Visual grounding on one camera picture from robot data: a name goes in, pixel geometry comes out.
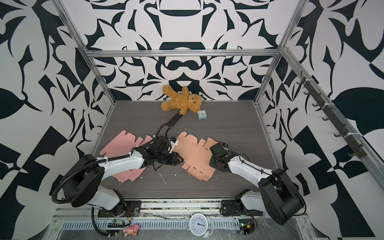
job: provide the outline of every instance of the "hook rack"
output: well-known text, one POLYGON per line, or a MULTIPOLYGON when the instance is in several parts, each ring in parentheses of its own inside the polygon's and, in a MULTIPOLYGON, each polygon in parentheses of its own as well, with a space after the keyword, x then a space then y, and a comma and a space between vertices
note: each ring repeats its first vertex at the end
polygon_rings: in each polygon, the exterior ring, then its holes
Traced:
POLYGON ((325 115, 326 118, 323 118, 324 121, 330 120, 339 131, 338 134, 333 134, 335 137, 343 137, 345 141, 348 143, 350 148, 353 151, 353 154, 348 154, 349 156, 357 156, 358 158, 363 158, 367 156, 367 153, 362 149, 363 145, 359 144, 359 141, 357 140, 357 133, 356 132, 350 132, 346 129, 346 124, 343 123, 341 117, 339 114, 336 114, 335 112, 335 104, 332 102, 327 102, 325 97, 323 96, 320 88, 317 86, 317 83, 313 79, 305 79, 303 78, 300 82, 300 84, 303 84, 304 87, 308 90, 307 93, 304 93, 305 95, 311 95, 313 99, 316 101, 317 104, 312 104, 314 107, 320 106, 325 115))

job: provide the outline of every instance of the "wood grain surface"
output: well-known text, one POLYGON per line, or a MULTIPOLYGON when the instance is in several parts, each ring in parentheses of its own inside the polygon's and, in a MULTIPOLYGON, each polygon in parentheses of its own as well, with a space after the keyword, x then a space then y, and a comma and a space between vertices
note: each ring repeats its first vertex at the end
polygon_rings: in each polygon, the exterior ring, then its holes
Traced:
MULTIPOLYGON (((154 135, 159 126, 178 111, 174 109, 165 112, 161 110, 160 104, 161 102, 118 101, 97 153, 123 130, 134 134, 136 138, 154 135)), ((245 154, 251 162, 274 169, 273 159, 252 102, 204 101, 202 109, 207 111, 207 119, 199 120, 196 113, 188 111, 172 127, 168 136, 177 137, 185 131, 198 139, 210 137, 218 142, 228 143, 229 150, 245 154)), ((139 177, 133 182, 128 180, 121 183, 116 178, 109 177, 101 185, 116 189, 123 197, 131 198, 234 197, 244 189, 259 191, 241 176, 218 170, 207 182, 200 181, 187 174, 181 165, 163 165, 157 171, 150 166, 141 174, 143 179, 139 177)))

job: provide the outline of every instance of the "alarm clock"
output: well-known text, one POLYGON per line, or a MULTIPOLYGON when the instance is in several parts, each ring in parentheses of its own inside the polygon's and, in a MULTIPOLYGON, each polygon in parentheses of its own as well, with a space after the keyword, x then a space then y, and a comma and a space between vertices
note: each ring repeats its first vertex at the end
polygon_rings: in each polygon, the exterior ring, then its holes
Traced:
POLYGON ((197 213, 192 215, 189 220, 189 230, 196 236, 203 236, 203 238, 207 238, 209 235, 213 233, 213 223, 212 223, 212 232, 208 232, 208 226, 211 223, 211 219, 208 216, 205 216, 201 213, 197 213))

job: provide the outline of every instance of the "black and white patterned wall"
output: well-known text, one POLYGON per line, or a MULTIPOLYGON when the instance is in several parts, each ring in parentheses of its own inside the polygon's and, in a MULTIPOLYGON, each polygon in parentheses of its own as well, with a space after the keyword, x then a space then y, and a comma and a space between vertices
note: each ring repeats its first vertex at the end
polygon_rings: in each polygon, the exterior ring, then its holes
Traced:
MULTIPOLYGON (((63 0, 90 50, 277 48, 298 0, 63 0)), ((253 99, 270 57, 99 58, 114 97, 253 99)))
POLYGON ((0 239, 28 239, 90 153, 111 102, 50 1, 0 0, 0 239))
MULTIPOLYGON (((384 2, 310 0, 288 47, 383 157, 384 2)), ((384 192, 282 59, 261 99, 279 162, 319 237, 383 239, 384 192)))

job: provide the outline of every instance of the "pink stuffed animal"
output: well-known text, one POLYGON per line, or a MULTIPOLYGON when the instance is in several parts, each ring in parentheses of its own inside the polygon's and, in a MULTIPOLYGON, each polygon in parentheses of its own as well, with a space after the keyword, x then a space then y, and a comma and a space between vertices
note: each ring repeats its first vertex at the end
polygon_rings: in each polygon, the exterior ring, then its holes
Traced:
POLYGON ((126 229, 124 229, 124 235, 127 237, 129 234, 132 234, 134 236, 137 235, 137 231, 139 230, 140 226, 138 224, 134 224, 126 229))

